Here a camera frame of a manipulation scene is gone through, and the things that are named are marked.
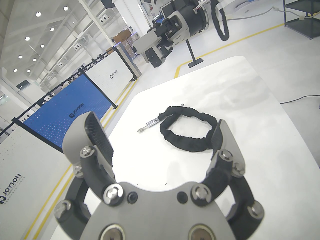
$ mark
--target metal connector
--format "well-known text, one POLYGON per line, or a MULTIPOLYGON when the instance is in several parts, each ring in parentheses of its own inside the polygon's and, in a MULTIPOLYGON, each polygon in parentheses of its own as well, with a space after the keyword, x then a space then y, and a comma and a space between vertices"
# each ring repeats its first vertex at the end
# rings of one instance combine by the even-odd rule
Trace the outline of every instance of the metal connector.
POLYGON ((156 125, 157 123, 159 123, 160 120, 157 118, 153 119, 152 121, 147 122, 145 127, 142 127, 141 129, 138 130, 138 133, 142 133, 143 131, 145 131, 147 128, 153 127, 154 125, 156 125))

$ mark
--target joyson logo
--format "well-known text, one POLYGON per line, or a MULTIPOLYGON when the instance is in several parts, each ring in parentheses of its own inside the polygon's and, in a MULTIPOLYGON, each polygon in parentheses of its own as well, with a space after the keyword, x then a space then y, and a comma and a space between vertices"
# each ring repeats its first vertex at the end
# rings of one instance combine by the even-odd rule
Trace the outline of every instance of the joyson logo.
POLYGON ((111 75, 110 75, 110 78, 111 79, 113 79, 115 76, 117 76, 119 73, 118 73, 118 71, 116 70, 114 73, 112 73, 111 75))
POLYGON ((70 113, 69 117, 70 117, 71 119, 72 119, 72 118, 75 118, 76 113, 77 113, 82 107, 84 107, 84 106, 85 106, 84 103, 80 104, 80 105, 73 111, 73 113, 70 113))
POLYGON ((8 200, 10 200, 11 195, 15 193, 16 189, 23 180, 24 177, 20 174, 17 174, 5 189, 0 189, 0 204, 5 204, 6 202, 8 202, 8 200))

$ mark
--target power cable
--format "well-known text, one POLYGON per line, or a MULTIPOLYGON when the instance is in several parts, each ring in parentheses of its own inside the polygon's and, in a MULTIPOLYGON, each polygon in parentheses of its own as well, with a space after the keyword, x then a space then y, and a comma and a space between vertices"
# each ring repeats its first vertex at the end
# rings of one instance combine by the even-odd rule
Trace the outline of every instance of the power cable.
POLYGON ((233 18, 233 19, 227 19, 227 21, 234 21, 234 20, 244 20, 244 19, 250 19, 250 18, 254 18, 254 17, 257 17, 257 16, 262 16, 262 15, 265 15, 267 13, 269 13, 271 10, 274 10, 276 12, 281 12, 281 13, 291 13, 293 15, 296 15, 299 17, 299 20, 300 21, 303 21, 305 19, 309 19, 309 18, 314 18, 315 16, 317 16, 319 13, 316 13, 314 14, 313 16, 303 16, 303 15, 299 15, 299 14, 296 14, 292 11, 287 11, 287 10, 280 10, 279 8, 277 7, 272 7, 270 8, 268 11, 264 12, 264 13, 261 13, 261 14, 258 14, 258 15, 253 15, 253 16, 249 16, 249 17, 243 17, 243 18, 233 18))
POLYGON ((293 101, 283 102, 283 103, 280 103, 280 104, 293 103, 293 102, 295 102, 295 101, 299 101, 299 100, 301 100, 301 99, 303 99, 303 98, 306 98, 306 97, 320 97, 320 95, 306 95, 306 96, 303 96, 303 97, 301 97, 301 98, 299 98, 299 99, 296 99, 296 100, 293 100, 293 101))

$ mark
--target yellow floor line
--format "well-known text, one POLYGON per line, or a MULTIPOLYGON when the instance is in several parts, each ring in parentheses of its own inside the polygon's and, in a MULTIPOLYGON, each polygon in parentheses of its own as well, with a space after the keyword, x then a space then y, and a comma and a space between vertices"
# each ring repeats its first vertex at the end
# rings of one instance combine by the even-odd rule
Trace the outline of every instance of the yellow floor line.
POLYGON ((24 239, 27 239, 27 238, 28 238, 28 236, 29 236, 29 234, 31 233, 33 227, 35 226, 36 222, 38 221, 41 213, 43 212, 44 208, 45 208, 46 205, 48 204, 48 202, 49 202, 49 200, 51 199, 52 195, 55 193, 56 189, 59 187, 60 183, 62 182, 62 180, 64 179, 64 177, 65 177, 66 174, 68 173, 68 171, 70 170, 71 166, 72 166, 72 165, 70 165, 70 166, 68 167, 68 169, 65 171, 65 173, 63 174, 63 176, 61 177, 61 179, 59 180, 59 182, 57 183, 57 185, 55 186, 55 188, 54 188, 53 191, 51 192, 49 198, 46 200, 45 204, 42 206, 41 210, 39 211, 37 217, 36 217, 35 220, 33 221, 33 223, 32 223, 32 225, 31 225, 29 231, 26 233, 24 239))
MULTIPOLYGON (((117 105, 117 103, 119 102, 120 98, 122 97, 122 95, 126 92, 126 90, 129 88, 129 86, 131 85, 132 81, 130 81, 127 85, 127 87, 124 89, 124 91, 122 92, 122 94, 120 95, 120 97, 115 101, 115 105, 117 105)), ((102 118, 101 122, 103 122, 107 116, 109 115, 109 113, 111 113, 111 111, 113 110, 113 107, 110 107, 109 111, 107 112, 107 114, 102 118)))
MULTIPOLYGON (((119 107, 121 106, 121 104, 125 101, 125 99, 128 97, 129 93, 131 92, 131 90, 134 88, 135 84, 137 83, 138 80, 136 80, 134 82, 134 84, 132 85, 132 87, 130 88, 130 90, 127 92, 127 94, 125 95, 125 97, 122 99, 121 103, 119 104, 119 107)), ((109 120, 106 122, 105 126, 103 127, 104 129, 107 127, 108 123, 111 121, 111 119, 113 118, 113 116, 115 115, 115 113, 117 112, 118 108, 114 110, 113 114, 111 115, 111 117, 109 118, 109 120)))
MULTIPOLYGON (((278 27, 282 27, 282 26, 284 26, 284 25, 285 25, 285 24, 277 25, 277 26, 271 27, 271 28, 269 28, 269 29, 266 29, 266 30, 264 30, 264 31, 261 31, 261 32, 252 34, 252 35, 247 36, 247 37, 242 38, 242 39, 239 39, 239 40, 234 41, 234 42, 232 42, 232 43, 230 43, 230 44, 228 44, 228 45, 225 45, 225 46, 223 46, 223 47, 220 47, 220 48, 218 48, 218 49, 215 49, 215 50, 213 50, 213 51, 210 51, 209 53, 206 53, 206 54, 198 57, 197 59, 203 58, 203 57, 208 56, 208 55, 210 55, 210 54, 212 54, 212 53, 215 53, 215 52, 217 52, 217 51, 219 51, 219 50, 221 50, 221 49, 224 49, 224 48, 226 48, 226 47, 230 47, 230 46, 232 46, 232 45, 234 45, 234 44, 236 44, 236 43, 239 43, 239 42, 244 41, 244 40, 246 40, 246 39, 250 39, 250 38, 255 37, 255 36, 259 35, 259 34, 268 32, 268 31, 273 30, 273 29, 276 29, 276 28, 278 28, 278 27)), ((187 65, 187 64, 189 64, 189 63, 191 63, 191 62, 192 62, 192 60, 190 60, 190 61, 188 61, 188 62, 186 62, 186 63, 181 64, 181 65, 177 68, 177 71, 176 71, 176 74, 175 74, 174 78, 176 79, 176 78, 179 77, 180 69, 181 69, 181 67, 182 67, 183 65, 187 65)))
POLYGON ((49 219, 49 216, 51 215, 51 213, 53 212, 54 208, 56 207, 59 199, 61 198, 63 192, 66 190, 67 186, 69 185, 70 181, 73 179, 73 173, 71 174, 71 176, 68 178, 67 182, 65 183, 65 185, 63 186, 62 190, 60 191, 60 193, 58 194, 57 198, 55 199, 55 201, 53 202, 51 208, 49 209, 49 211, 47 212, 45 218, 43 219, 38 231, 36 232, 36 234, 34 235, 34 240, 36 240, 39 237, 39 234, 41 233, 41 230, 43 229, 43 227, 45 226, 47 220, 49 219))

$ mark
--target stand base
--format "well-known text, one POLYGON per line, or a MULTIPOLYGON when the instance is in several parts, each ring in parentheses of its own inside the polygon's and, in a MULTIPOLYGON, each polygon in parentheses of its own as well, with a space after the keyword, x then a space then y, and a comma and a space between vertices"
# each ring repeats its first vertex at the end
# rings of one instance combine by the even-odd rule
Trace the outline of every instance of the stand base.
POLYGON ((191 69, 191 68, 193 68, 194 66, 196 66, 196 65, 198 65, 198 64, 200 64, 200 63, 202 63, 202 62, 203 62, 203 59, 202 59, 202 58, 199 58, 199 59, 197 59, 195 62, 193 61, 193 62, 189 63, 188 66, 189 66, 189 68, 191 69))

